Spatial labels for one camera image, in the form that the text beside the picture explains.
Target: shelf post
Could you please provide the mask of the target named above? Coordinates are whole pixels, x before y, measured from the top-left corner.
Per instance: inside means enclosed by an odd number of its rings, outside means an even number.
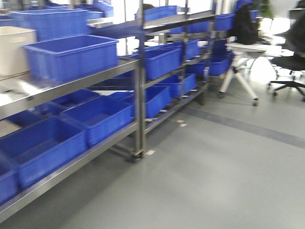
[[[143,150],[142,156],[146,152],[146,137],[145,137],[145,68],[144,68],[144,9],[143,9],[143,0],[139,0],[139,13],[138,13],[138,26],[141,28],[138,34],[139,37],[139,67],[138,67],[138,85],[139,85],[139,131],[140,131],[140,144],[141,149]]]

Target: stainless steel shelf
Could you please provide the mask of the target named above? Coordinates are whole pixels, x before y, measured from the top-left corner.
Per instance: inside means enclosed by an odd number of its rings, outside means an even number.
[[[0,119],[16,114],[39,104],[75,92],[119,74],[134,70],[138,60],[120,58],[118,66],[63,84],[50,81],[34,81],[29,74],[23,74],[0,81]]]
[[[93,35],[106,36],[116,39],[137,36],[141,33],[146,35],[154,32],[167,32],[169,29],[189,25],[202,21],[209,21],[214,19],[212,11],[204,11],[200,13],[188,15],[189,19],[185,19],[183,14],[173,15],[171,17],[161,18],[144,23],[142,28],[141,21],[139,19],[133,21],[126,21],[120,24],[106,26],[103,28],[95,28],[92,31]]]
[[[187,105],[191,100],[196,98],[198,95],[205,91],[205,86],[201,87],[197,92],[189,95],[187,98],[182,99],[179,103],[175,104],[172,108],[170,108],[166,113],[159,116],[156,120],[152,121],[146,126],[144,131],[145,134],[151,132],[154,128],[156,128],[159,124],[165,121],[168,117],[176,113],[183,106]]]
[[[214,18],[215,18],[214,15],[209,15],[209,16],[205,16],[205,17],[189,18],[186,20],[174,21],[169,24],[146,26],[146,27],[144,27],[144,32],[146,34],[148,34],[148,33],[157,32],[157,31],[165,31],[165,30],[169,30],[169,29],[172,29],[175,27],[190,25],[190,24],[194,24],[194,23],[198,23],[198,22],[202,22],[202,21],[210,21],[210,20],[213,20]]]
[[[137,123],[126,126],[0,206],[0,223],[137,129]]]

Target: epoxy floor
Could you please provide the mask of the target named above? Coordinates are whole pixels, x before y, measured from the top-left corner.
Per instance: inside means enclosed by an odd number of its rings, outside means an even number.
[[[205,106],[192,102],[149,134],[154,154],[130,164],[106,152],[0,228],[304,229],[305,104],[290,89],[273,102],[274,77],[257,60],[259,107],[236,79],[224,99],[211,85]]]

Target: plastic storage bin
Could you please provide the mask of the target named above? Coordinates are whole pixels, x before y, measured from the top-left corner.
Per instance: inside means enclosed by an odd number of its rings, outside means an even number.
[[[113,17],[113,10],[104,11],[103,13],[104,18]]]
[[[45,2],[45,6],[47,9],[66,9],[66,8],[68,8],[68,6],[60,5],[57,3],[50,2],[50,1]]]
[[[87,4],[87,3],[75,4],[74,7],[76,9],[82,9],[82,10],[87,10],[87,11],[99,11],[99,12],[101,12],[98,8],[94,7],[92,4]]]
[[[97,11],[87,11],[87,20],[102,18],[103,12],[97,12]]]
[[[9,15],[0,14],[0,26],[14,26],[15,22]]]
[[[170,87],[171,97],[179,97],[180,95],[186,94],[196,87],[196,75],[185,74],[184,80],[180,80],[179,75],[175,74],[161,81],[157,84],[157,86],[168,86]]]
[[[55,117],[0,138],[0,152],[16,163],[29,187],[86,150],[85,132]]]
[[[235,5],[235,12],[238,11],[240,8],[242,8],[244,5],[251,3],[253,3],[252,0],[237,0]]]
[[[215,31],[226,31],[233,28],[235,14],[227,13],[216,15]]]
[[[192,59],[193,57],[197,56],[200,54],[200,49],[197,45],[198,40],[193,40],[193,41],[189,41],[186,45],[186,59]],[[165,44],[165,45],[161,45],[160,48],[179,48],[181,50],[182,53],[182,42],[174,42],[174,43],[170,43],[170,44]]]
[[[18,180],[16,171],[10,162],[0,154],[0,205],[18,193]]]
[[[19,112],[7,117],[6,119],[21,127],[27,127],[41,121],[41,117],[29,110]]]
[[[87,144],[93,146],[132,122],[132,106],[99,96],[62,113],[86,128]]]
[[[230,55],[212,57],[209,75],[220,75],[225,73],[230,68],[231,61],[232,57]],[[202,76],[204,67],[204,62],[199,62],[189,66],[185,71],[187,73],[195,73],[196,75]]]
[[[251,10],[250,13],[251,13],[252,20],[256,21],[256,18],[258,16],[258,10]]]
[[[170,88],[168,86],[149,87],[145,90],[145,95],[146,118],[155,117],[160,110],[172,101]],[[130,104],[134,102],[134,95],[130,92],[117,92],[110,96]]]
[[[64,107],[54,102],[47,102],[34,107],[34,113],[42,118],[57,116],[64,110],[66,110]]]
[[[35,30],[13,26],[0,27],[0,77],[29,70],[21,45],[36,41]]]
[[[146,79],[154,80],[180,66],[179,49],[156,49],[144,52]]]
[[[93,6],[103,12],[113,10],[112,5],[109,5],[106,2],[103,2],[102,0],[93,0]]]
[[[84,77],[118,64],[112,38],[80,35],[25,45],[31,75],[58,83]]]
[[[38,41],[88,32],[85,10],[30,10],[12,12],[11,15],[16,26],[36,30]]]
[[[231,56],[218,56],[212,57],[212,62],[210,66],[210,75],[220,75],[225,73],[231,64]]]
[[[59,104],[65,109],[69,109],[98,96],[99,94],[96,92],[92,92],[87,89],[81,89],[79,91],[64,95],[58,99],[54,99],[53,102]]]
[[[186,45],[186,59],[192,59],[193,57],[197,56],[200,54],[200,48],[197,45],[198,40],[193,40],[189,41]],[[174,43],[168,43],[168,44],[163,44],[163,45],[156,45],[156,46],[151,46],[151,47],[146,47],[144,50],[145,51],[150,51],[150,50],[157,50],[157,49],[179,49],[179,57],[180,59],[182,58],[182,42],[174,42]]]
[[[210,22],[202,21],[188,26],[188,33],[199,33],[209,31]],[[183,32],[183,27],[176,27],[171,29],[170,34],[179,34]]]
[[[103,1],[94,0],[93,6],[104,13],[104,17],[113,17],[113,6]]]
[[[144,11],[144,21],[166,18],[177,14],[177,6],[159,6]]]

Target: black backpack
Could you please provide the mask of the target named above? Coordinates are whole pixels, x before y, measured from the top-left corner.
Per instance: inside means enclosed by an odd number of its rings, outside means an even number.
[[[252,22],[249,4],[243,5],[235,12],[233,29],[228,36],[235,36],[236,42],[241,44],[254,44],[259,41],[257,23]]]
[[[296,8],[305,8],[305,0],[300,0],[297,3]]]
[[[305,53],[305,10],[285,33],[288,49],[297,53]]]

